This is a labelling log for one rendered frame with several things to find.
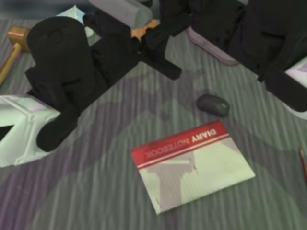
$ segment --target white stripe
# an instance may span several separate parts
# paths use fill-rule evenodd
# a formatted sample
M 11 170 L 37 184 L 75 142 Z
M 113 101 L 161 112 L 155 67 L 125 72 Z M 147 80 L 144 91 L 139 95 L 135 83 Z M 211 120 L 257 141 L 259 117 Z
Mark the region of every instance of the white stripe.
M 174 153 L 172 153 L 172 154 L 168 154 L 168 155 L 166 155 L 166 156 L 160 157 L 160 158 L 158 158 L 158 159 L 155 159 L 155 160 L 152 160 L 152 161 L 149 161 L 149 162 L 140 164 L 140 165 L 138 165 L 138 168 L 144 167 L 144 166 L 146 166 L 147 164 L 155 163 L 155 162 L 160 161 L 160 160 L 163 160 L 163 159 L 165 159 L 165 158 L 169 158 L 169 157 L 171 157 L 171 156 L 175 156 L 175 155 L 177 155 L 177 154 L 179 154 L 179 153 L 185 152 L 186 150 L 196 150 L 196 149 L 198 149 L 198 147 L 200 147 L 200 146 L 202 146 L 202 145 L 209 144 L 209 143 L 211 143 L 211 142 L 215 142 L 215 141 L 217 141 L 218 139 L 225 138 L 225 137 L 227 137 L 227 136 L 230 137 L 229 134 L 227 133 L 227 134 L 221 135 L 221 136 L 219 136 L 219 137 L 213 138 L 213 139 L 211 139 L 211 140 L 202 142 L 202 143 L 200 143 L 200 144 L 193 145 L 193 146 L 189 146 L 189 147 L 187 147 L 187 148 L 185 148 L 185 149 L 183 149 L 183 150 L 180 150 L 180 151 L 174 152 Z

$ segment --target hammer head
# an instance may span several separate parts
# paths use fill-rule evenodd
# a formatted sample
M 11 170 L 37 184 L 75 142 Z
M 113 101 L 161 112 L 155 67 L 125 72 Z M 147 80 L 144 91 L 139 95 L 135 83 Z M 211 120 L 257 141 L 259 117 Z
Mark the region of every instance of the hammer head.
M 19 43 L 22 51 L 30 52 L 27 44 L 27 36 L 29 31 L 29 28 L 13 25 L 7 32 L 8 39 L 13 45 L 15 43 Z

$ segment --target computer mouse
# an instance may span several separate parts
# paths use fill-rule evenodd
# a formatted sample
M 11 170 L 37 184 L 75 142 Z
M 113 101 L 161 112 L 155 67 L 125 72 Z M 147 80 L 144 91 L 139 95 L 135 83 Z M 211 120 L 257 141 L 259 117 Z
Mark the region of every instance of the computer mouse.
M 230 110 L 230 105 L 225 99 L 211 94 L 200 96 L 196 101 L 196 106 L 201 111 L 220 117 L 228 115 Z

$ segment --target gray object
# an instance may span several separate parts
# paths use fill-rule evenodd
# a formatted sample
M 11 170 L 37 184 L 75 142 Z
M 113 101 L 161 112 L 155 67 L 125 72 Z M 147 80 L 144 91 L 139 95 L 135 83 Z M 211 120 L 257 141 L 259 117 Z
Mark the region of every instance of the gray object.
M 215 116 L 226 116 L 229 113 L 229 103 L 218 96 L 204 94 L 196 101 L 198 109 Z
M 133 0 L 89 0 L 89 2 L 130 28 L 141 28 L 153 19 L 151 9 Z

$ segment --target wooden hammer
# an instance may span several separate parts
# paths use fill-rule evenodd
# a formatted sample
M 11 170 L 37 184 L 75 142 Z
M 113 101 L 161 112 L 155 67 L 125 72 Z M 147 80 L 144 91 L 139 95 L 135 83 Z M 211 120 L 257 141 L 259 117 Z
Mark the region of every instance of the wooden hammer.
M 30 29 L 22 26 L 11 26 L 7 32 L 9 41 L 13 44 L 13 48 L 0 67 L 0 85 L 3 83 L 6 75 L 11 70 L 12 65 L 21 51 L 30 52 L 27 45 L 27 35 Z

